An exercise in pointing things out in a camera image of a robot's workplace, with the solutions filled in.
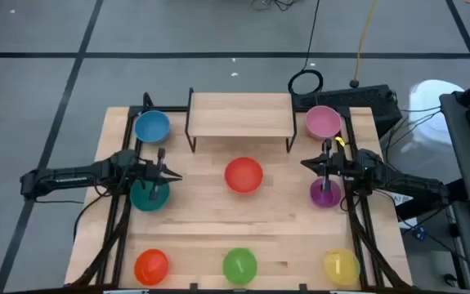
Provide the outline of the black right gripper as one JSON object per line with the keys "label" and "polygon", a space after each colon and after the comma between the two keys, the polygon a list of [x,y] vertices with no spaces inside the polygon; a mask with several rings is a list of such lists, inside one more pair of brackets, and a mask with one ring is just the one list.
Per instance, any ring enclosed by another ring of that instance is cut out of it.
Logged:
{"label": "black right gripper", "polygon": [[346,162],[346,155],[345,155],[345,147],[342,147],[337,141],[336,146],[337,150],[335,152],[331,152],[333,146],[332,139],[325,139],[322,144],[322,154],[321,159],[319,157],[305,159],[301,161],[301,164],[314,172],[316,175],[321,175],[321,165],[322,164],[322,171],[323,177],[325,179],[324,188],[329,190],[329,176],[330,175],[338,175],[340,171],[344,168]]}

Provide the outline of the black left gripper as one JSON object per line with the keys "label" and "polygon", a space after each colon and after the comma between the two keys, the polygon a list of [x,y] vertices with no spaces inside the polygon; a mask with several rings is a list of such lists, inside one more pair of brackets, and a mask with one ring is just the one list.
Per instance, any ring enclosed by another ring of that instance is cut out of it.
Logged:
{"label": "black left gripper", "polygon": [[[167,165],[165,165],[164,159],[166,155],[166,150],[164,148],[159,148],[157,153],[156,163],[148,162],[145,159],[142,159],[145,164],[141,167],[143,171],[140,175],[141,187],[145,189],[145,182],[148,180],[152,183],[150,189],[149,200],[156,200],[158,197],[159,187],[166,185],[170,182],[182,180],[182,176],[172,170],[170,170]],[[163,177],[162,174],[165,173],[170,176],[175,177]]]}

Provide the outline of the purple translucent bowl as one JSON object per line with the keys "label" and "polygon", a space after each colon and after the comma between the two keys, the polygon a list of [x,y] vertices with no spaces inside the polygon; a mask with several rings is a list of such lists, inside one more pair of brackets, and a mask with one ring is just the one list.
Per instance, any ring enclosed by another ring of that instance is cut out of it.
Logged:
{"label": "purple translucent bowl", "polygon": [[311,201],[318,207],[330,208],[340,203],[342,191],[339,184],[334,181],[329,181],[329,190],[324,188],[325,179],[318,178],[312,182],[310,187]]}

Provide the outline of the teal bowl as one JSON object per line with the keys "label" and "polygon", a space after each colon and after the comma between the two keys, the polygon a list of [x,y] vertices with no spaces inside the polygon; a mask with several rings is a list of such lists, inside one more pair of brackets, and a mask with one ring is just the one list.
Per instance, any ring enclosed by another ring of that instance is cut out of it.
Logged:
{"label": "teal bowl", "polygon": [[130,189],[132,205],[143,212],[156,212],[162,209],[169,200],[169,184],[157,185],[154,189],[152,181],[136,180]]}

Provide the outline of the pink bowl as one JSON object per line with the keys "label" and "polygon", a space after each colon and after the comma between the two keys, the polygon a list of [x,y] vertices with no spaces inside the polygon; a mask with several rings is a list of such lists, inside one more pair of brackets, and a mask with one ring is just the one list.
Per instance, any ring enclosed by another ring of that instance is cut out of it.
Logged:
{"label": "pink bowl", "polygon": [[319,105],[307,111],[306,127],[312,137],[323,140],[332,138],[340,132],[342,119],[336,110]]}

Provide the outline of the blue bowl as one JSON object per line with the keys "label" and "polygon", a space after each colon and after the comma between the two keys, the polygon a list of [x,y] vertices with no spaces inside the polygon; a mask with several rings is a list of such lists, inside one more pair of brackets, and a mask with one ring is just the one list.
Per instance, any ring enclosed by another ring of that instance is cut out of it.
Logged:
{"label": "blue bowl", "polygon": [[134,124],[138,140],[147,144],[158,144],[167,139],[170,133],[169,117],[161,111],[149,110],[141,114]]}

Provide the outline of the coral bowl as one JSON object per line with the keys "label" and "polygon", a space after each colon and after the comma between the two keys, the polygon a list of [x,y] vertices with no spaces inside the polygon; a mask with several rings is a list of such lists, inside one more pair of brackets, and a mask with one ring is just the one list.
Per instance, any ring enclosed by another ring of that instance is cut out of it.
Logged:
{"label": "coral bowl", "polygon": [[251,194],[262,184],[262,166],[253,158],[235,158],[227,164],[224,179],[226,185],[236,193]]}

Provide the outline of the orange translucent bowl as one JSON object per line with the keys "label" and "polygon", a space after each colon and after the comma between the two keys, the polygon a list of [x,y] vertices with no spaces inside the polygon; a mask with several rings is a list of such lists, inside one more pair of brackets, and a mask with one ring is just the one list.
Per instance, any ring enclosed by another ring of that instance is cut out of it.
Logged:
{"label": "orange translucent bowl", "polygon": [[134,274],[142,285],[154,286],[164,280],[168,268],[168,258],[161,250],[148,249],[137,257]]}

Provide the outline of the green translucent bowl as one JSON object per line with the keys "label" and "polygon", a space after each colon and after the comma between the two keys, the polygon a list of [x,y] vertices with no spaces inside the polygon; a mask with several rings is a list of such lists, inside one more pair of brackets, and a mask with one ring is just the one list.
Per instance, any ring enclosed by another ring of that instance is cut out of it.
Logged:
{"label": "green translucent bowl", "polygon": [[257,275],[256,257],[247,248],[231,249],[222,262],[222,272],[233,284],[248,284]]}

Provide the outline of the wooden shelf with black legs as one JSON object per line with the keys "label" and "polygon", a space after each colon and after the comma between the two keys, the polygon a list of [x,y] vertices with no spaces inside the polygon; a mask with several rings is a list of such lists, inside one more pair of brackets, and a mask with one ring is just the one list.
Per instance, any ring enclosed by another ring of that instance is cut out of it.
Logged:
{"label": "wooden shelf with black legs", "polygon": [[297,133],[296,109],[289,93],[189,89],[185,135],[192,152],[199,137],[284,138],[290,152]]}

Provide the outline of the yellow translucent bowl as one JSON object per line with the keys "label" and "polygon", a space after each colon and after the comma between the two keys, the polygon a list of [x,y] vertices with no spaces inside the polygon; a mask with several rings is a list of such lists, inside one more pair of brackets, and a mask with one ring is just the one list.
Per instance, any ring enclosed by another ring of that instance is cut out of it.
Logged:
{"label": "yellow translucent bowl", "polygon": [[352,286],[360,277],[360,262],[354,252],[338,248],[325,255],[324,270],[329,279],[339,286]]}

